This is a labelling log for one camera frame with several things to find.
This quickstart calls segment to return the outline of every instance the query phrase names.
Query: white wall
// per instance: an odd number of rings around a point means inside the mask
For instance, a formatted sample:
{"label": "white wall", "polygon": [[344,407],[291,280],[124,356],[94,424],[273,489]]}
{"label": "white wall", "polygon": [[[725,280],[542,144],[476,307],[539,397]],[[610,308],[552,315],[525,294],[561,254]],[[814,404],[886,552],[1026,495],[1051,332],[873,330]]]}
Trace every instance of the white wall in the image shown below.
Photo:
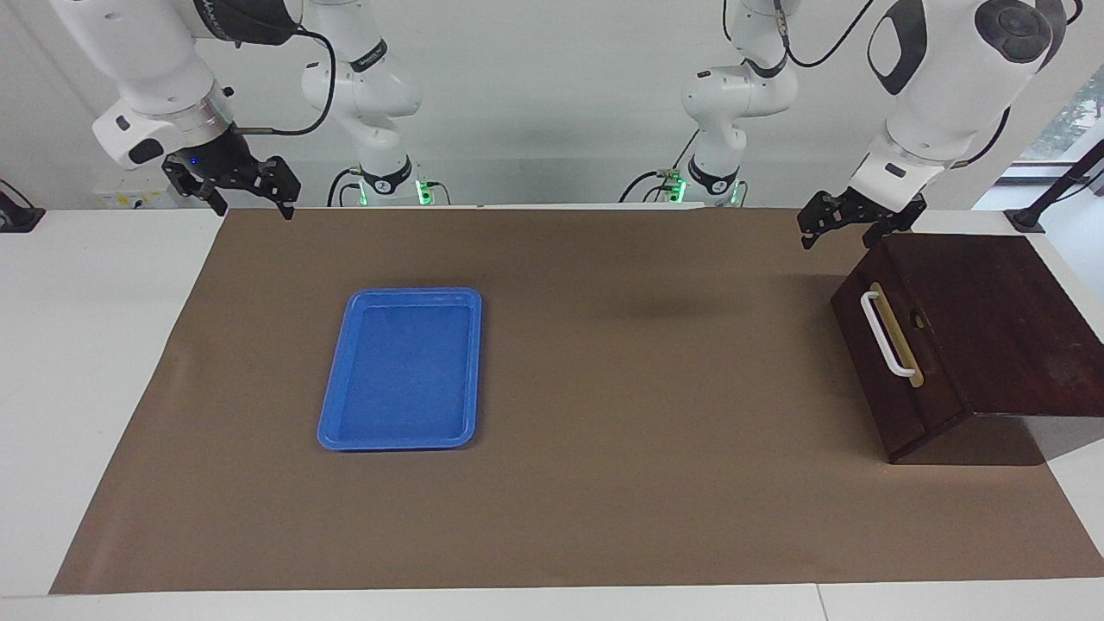
{"label": "white wall", "polygon": [[[798,55],[811,59],[827,50],[862,2],[805,2],[793,28]],[[888,4],[879,2],[873,12]],[[1097,35],[1104,6],[1087,4],[1065,49],[1016,106],[992,155],[932,188],[934,208],[973,204],[1104,60]],[[736,59],[720,32],[720,0],[374,6],[393,53],[426,85],[422,112],[400,122],[407,143],[458,202],[616,200],[638,172],[669,166],[692,133],[680,105],[681,82]],[[0,173],[46,207],[91,206],[92,186],[114,170],[88,129],[91,110],[114,99],[112,86],[61,30],[49,3],[0,0],[0,18],[6,30],[22,30],[0,42]],[[751,140],[743,171],[751,182],[749,204],[799,206],[818,189],[842,189],[893,103],[864,57],[874,21],[868,15],[826,65],[800,70],[803,92],[794,109],[743,124]],[[220,80],[236,88],[233,103],[243,125],[301,127],[314,118],[299,94],[302,65],[325,57],[314,43],[199,46]],[[252,144],[257,156],[278,152],[293,164],[306,187],[301,204],[321,202],[333,173],[354,159],[333,124],[305,138],[259,137]],[[45,170],[65,162],[76,170]]]}
{"label": "white wall", "polygon": [[[1020,209],[1034,202],[1045,189],[1047,186],[998,186],[986,192],[975,209]],[[1104,303],[1104,198],[1085,190],[1054,203],[1040,223],[1078,277]]]}

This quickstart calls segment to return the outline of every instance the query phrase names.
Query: dark wooden box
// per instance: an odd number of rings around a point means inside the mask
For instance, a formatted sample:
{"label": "dark wooden box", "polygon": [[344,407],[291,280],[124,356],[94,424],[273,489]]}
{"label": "dark wooden box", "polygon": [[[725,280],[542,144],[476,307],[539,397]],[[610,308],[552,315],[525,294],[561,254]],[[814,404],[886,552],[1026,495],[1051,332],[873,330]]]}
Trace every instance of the dark wooden box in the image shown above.
{"label": "dark wooden box", "polygon": [[832,307],[892,463],[1033,465],[1104,438],[1104,345],[1025,238],[891,235]]}

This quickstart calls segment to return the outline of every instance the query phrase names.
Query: green led light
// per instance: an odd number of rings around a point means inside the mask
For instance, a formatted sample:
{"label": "green led light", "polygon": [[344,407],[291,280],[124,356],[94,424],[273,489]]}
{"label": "green led light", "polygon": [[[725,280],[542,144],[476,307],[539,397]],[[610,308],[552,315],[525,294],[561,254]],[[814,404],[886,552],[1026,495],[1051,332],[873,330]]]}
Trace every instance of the green led light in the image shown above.
{"label": "green led light", "polygon": [[687,196],[687,182],[679,179],[679,185],[671,190],[671,202],[682,202]]}
{"label": "green led light", "polygon": [[431,204],[433,202],[433,192],[429,191],[429,187],[425,185],[422,180],[415,181],[417,183],[418,200],[422,204]]}
{"label": "green led light", "polygon": [[747,182],[746,181],[739,181],[736,183],[735,191],[732,192],[732,198],[729,199],[729,206],[730,207],[736,207],[736,206],[743,207],[744,206],[744,198],[745,197],[747,197]]}

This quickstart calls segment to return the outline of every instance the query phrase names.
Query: blue tray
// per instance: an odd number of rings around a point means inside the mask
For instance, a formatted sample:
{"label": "blue tray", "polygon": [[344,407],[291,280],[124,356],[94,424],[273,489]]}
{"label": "blue tray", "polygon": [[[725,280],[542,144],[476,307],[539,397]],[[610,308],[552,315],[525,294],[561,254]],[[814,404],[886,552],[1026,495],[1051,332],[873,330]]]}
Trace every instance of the blue tray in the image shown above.
{"label": "blue tray", "polygon": [[346,306],[318,442],[331,451],[455,449],[476,430],[482,298],[367,290]]}

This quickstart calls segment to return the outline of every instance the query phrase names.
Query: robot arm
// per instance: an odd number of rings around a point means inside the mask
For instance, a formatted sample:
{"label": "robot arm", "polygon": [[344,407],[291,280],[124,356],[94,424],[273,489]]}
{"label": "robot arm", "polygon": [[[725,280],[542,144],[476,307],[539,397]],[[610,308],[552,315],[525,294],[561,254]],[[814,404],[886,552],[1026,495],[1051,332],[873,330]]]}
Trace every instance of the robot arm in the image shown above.
{"label": "robot arm", "polygon": [[[800,0],[781,4],[793,15]],[[741,1],[732,44],[743,55],[742,64],[700,72],[682,91],[682,107],[700,129],[696,150],[679,171],[687,181],[687,200],[730,202],[747,148],[747,136],[736,122],[785,112],[797,99],[797,75],[778,36],[774,0]]]}
{"label": "robot arm", "polygon": [[[414,165],[392,118],[411,116],[422,105],[422,86],[380,35],[368,0],[311,0],[319,30],[338,56],[330,116],[352,137],[360,159],[361,190],[372,204],[410,203],[421,197]],[[302,91],[322,109],[329,67],[308,65]]]}
{"label": "robot arm", "polygon": [[898,0],[870,40],[868,57],[896,105],[848,185],[818,192],[802,210],[803,243],[873,223],[868,246],[907,230],[926,204],[922,190],[956,167],[1065,35],[1060,0]]}
{"label": "robot arm", "polygon": [[[301,32],[302,0],[50,0],[65,28],[119,91],[119,102],[93,125],[104,149],[125,168],[164,157],[162,169],[184,196],[224,214],[219,188],[276,203],[290,219],[300,183],[279,157],[250,152],[194,39],[280,45]],[[393,117],[417,112],[422,90],[380,36],[368,0],[311,0],[319,30],[338,59],[330,115],[352,135],[362,186],[378,203],[420,196],[414,166]],[[329,64],[302,78],[318,109],[330,94]]]}
{"label": "robot arm", "polygon": [[[119,91],[119,101],[93,124],[96,138],[124,168],[163,156],[173,187],[220,214],[226,202],[219,188],[225,188],[270,200],[290,218],[298,179],[279,157],[257,161],[236,134],[226,97],[177,12],[180,1],[51,0],[65,28]],[[216,11],[215,4],[201,0],[191,9],[216,36],[277,44],[297,27],[284,0],[254,2],[251,13],[234,7]]]}

